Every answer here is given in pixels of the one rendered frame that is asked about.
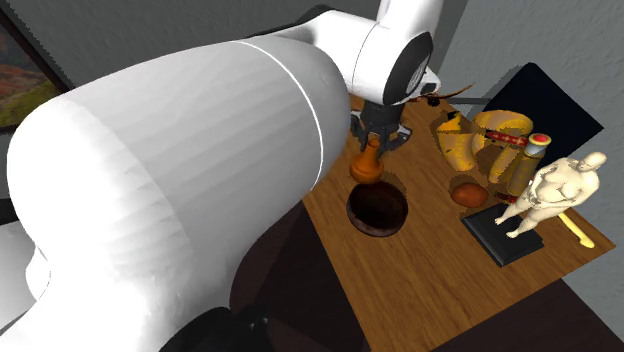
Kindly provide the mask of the pale yellow knife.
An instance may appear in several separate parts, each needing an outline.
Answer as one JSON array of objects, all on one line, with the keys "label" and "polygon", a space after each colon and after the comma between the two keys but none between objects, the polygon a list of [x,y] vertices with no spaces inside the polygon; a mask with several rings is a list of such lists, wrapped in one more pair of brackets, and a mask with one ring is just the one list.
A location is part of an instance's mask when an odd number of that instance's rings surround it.
[{"label": "pale yellow knife", "polygon": [[564,212],[558,215],[564,225],[578,238],[579,243],[586,248],[594,248],[595,243],[575,224]]}]

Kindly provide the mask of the cream human figure on black base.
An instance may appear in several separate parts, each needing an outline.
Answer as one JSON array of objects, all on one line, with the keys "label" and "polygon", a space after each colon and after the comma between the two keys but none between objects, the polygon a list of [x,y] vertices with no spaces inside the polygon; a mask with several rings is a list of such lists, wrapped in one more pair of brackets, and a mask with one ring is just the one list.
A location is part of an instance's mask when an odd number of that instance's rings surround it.
[{"label": "cream human figure on black base", "polygon": [[581,160],[560,158],[537,171],[514,203],[492,206],[462,223],[498,266],[510,264],[544,247],[535,231],[540,222],[559,218],[599,189],[597,169],[606,160],[602,152]]}]

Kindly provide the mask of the brown thin curved tool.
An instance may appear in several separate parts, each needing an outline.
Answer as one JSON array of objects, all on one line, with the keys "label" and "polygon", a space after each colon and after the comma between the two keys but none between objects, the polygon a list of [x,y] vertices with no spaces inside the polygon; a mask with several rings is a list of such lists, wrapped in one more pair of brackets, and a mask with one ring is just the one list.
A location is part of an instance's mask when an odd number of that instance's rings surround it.
[{"label": "brown thin curved tool", "polygon": [[410,102],[419,102],[419,101],[425,100],[429,106],[436,107],[440,104],[441,100],[457,96],[461,94],[462,92],[470,89],[473,85],[474,83],[452,93],[446,93],[446,94],[438,94],[438,93],[433,93],[433,92],[425,93],[418,97],[410,99]]}]

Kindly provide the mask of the orange vase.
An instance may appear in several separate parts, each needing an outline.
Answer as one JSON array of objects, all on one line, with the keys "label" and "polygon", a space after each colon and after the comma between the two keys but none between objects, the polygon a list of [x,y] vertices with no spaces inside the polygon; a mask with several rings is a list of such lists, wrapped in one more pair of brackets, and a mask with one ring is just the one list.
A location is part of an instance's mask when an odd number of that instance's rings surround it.
[{"label": "orange vase", "polygon": [[377,137],[369,137],[364,150],[353,158],[349,173],[357,183],[371,184],[380,179],[384,171],[383,162],[378,156],[380,146]]}]

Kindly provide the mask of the yellow bottle with red cap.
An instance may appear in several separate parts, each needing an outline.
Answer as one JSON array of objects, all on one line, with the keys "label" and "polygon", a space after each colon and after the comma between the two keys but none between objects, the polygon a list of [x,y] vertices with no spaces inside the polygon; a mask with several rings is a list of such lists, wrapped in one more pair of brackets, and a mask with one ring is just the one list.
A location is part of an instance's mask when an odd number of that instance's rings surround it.
[{"label": "yellow bottle with red cap", "polygon": [[494,197],[509,204],[514,203],[533,180],[537,165],[551,142],[552,138],[543,133],[529,135],[511,179],[507,183],[506,192],[495,191]]}]

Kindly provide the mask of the window with landscape view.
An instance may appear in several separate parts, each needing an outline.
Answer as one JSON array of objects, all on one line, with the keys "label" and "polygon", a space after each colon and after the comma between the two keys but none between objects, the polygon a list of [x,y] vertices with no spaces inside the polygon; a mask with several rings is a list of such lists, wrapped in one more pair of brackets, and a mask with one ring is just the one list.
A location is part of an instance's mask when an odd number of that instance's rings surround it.
[{"label": "window with landscape view", "polygon": [[36,107],[74,87],[8,0],[0,0],[0,135],[14,132]]}]

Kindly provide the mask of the dark brown bowl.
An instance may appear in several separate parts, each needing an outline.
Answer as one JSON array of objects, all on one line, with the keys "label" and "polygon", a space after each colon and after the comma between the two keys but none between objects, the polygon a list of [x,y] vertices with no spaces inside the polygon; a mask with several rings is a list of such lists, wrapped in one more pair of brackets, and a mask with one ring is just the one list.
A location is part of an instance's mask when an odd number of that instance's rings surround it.
[{"label": "dark brown bowl", "polygon": [[405,223],[408,202],[405,195],[388,182],[358,184],[348,196],[346,212],[358,231],[371,237],[389,237]]}]

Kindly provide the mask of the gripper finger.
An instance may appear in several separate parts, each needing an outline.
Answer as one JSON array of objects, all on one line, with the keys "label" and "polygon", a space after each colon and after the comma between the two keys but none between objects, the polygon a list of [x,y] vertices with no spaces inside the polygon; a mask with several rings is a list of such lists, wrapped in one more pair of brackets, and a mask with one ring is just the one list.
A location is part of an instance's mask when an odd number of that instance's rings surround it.
[{"label": "gripper finger", "polygon": [[411,137],[412,130],[402,124],[385,125],[380,130],[381,146],[378,154],[382,155],[388,151],[394,151],[405,144]]},{"label": "gripper finger", "polygon": [[352,136],[359,142],[360,150],[364,151],[368,143],[368,137],[370,130],[367,123],[361,118],[362,112],[360,110],[352,110],[350,113],[351,127],[350,131]]}]

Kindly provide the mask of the brown round fruit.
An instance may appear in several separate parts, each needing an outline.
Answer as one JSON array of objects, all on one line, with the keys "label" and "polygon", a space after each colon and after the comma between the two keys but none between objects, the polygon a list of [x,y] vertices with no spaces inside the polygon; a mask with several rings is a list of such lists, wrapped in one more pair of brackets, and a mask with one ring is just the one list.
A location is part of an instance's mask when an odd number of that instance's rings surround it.
[{"label": "brown round fruit", "polygon": [[487,190],[479,184],[465,182],[451,192],[451,199],[466,208],[479,208],[488,199]]}]

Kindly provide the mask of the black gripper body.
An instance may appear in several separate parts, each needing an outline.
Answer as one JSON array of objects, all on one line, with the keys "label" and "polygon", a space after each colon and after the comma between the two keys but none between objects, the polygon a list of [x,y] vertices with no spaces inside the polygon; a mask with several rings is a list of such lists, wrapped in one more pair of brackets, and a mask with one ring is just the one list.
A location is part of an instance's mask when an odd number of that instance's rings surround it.
[{"label": "black gripper body", "polygon": [[360,114],[366,134],[391,134],[399,129],[404,104],[379,105],[366,100]]}]

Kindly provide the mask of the yellow curved shell with red band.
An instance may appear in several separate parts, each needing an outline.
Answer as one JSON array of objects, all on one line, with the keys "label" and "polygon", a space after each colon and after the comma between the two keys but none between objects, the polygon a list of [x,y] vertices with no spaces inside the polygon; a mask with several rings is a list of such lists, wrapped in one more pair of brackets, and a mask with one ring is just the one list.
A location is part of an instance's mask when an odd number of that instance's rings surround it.
[{"label": "yellow curved shell with red band", "polygon": [[502,146],[488,176],[490,183],[499,184],[511,179],[532,130],[531,119],[508,110],[481,112],[471,121],[453,111],[437,127],[436,134],[442,154],[456,171],[471,170],[477,164],[477,154],[485,147]]}]

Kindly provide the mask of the wooden table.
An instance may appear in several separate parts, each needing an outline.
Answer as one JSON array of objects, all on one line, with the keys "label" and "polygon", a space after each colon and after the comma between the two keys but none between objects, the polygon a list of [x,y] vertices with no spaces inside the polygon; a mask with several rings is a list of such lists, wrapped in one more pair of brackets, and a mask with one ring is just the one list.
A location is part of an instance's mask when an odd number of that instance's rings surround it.
[{"label": "wooden table", "polygon": [[354,183],[349,164],[359,146],[349,140],[331,171],[304,198],[331,264],[372,352],[429,352],[548,284],[603,255],[611,241],[576,211],[567,218],[593,241],[582,246],[562,220],[538,225],[543,247],[499,267],[462,224],[467,209],[451,190],[464,182],[486,185],[496,148],[459,173],[441,154],[436,128],[449,105],[408,104],[409,141],[383,162],[409,205],[393,236],[370,237],[349,221],[346,203]]}]

